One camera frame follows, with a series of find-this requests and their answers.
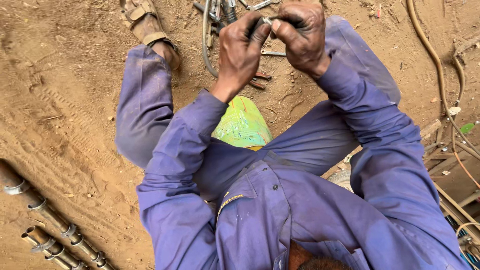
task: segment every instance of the hand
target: hand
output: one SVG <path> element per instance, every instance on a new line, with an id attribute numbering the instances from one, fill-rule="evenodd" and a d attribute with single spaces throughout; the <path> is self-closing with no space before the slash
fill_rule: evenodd
<path id="1" fill-rule="evenodd" d="M 218 81 L 210 92 L 225 103 L 232 100 L 258 70 L 260 50 L 270 33 L 268 24 L 252 33 L 261 17 L 259 12 L 247 13 L 220 31 Z"/>
<path id="2" fill-rule="evenodd" d="M 320 78 L 330 64 L 325 53 L 325 17 L 321 4 L 287 3 L 278 10 L 272 31 L 286 44 L 292 67 Z"/>

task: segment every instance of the wheel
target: wheel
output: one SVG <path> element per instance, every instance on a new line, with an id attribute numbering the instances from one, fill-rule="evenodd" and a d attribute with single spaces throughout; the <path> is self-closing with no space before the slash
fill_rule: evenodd
<path id="1" fill-rule="evenodd" d="M 330 175 L 327 180 L 353 192 L 350 186 L 350 170 L 337 171 Z"/>

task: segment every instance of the wrist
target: wrist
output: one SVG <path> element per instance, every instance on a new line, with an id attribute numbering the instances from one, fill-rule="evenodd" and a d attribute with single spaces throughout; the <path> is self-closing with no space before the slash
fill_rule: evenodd
<path id="1" fill-rule="evenodd" d="M 326 53 L 323 53 L 318 65 L 312 70 L 312 72 L 310 72 L 310 76 L 314 80 L 320 79 L 320 77 L 322 77 L 323 74 L 325 74 L 325 72 L 327 71 L 328 66 L 330 65 L 330 61 L 330 56 L 328 56 Z"/>
<path id="2" fill-rule="evenodd" d="M 218 100 L 229 103 L 239 91 L 238 87 L 233 87 L 228 82 L 218 80 L 210 93 Z"/>

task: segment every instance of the pliers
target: pliers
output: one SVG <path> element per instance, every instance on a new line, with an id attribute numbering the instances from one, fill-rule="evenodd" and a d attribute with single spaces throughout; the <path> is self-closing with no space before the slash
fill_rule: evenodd
<path id="1" fill-rule="evenodd" d="M 264 90 L 266 86 L 258 83 L 257 82 L 258 78 L 262 78 L 262 79 L 265 79 L 267 81 L 270 81 L 272 79 L 272 76 L 267 75 L 265 73 L 257 72 L 257 73 L 255 73 L 255 76 L 253 77 L 253 79 L 249 82 L 251 86 Z"/>

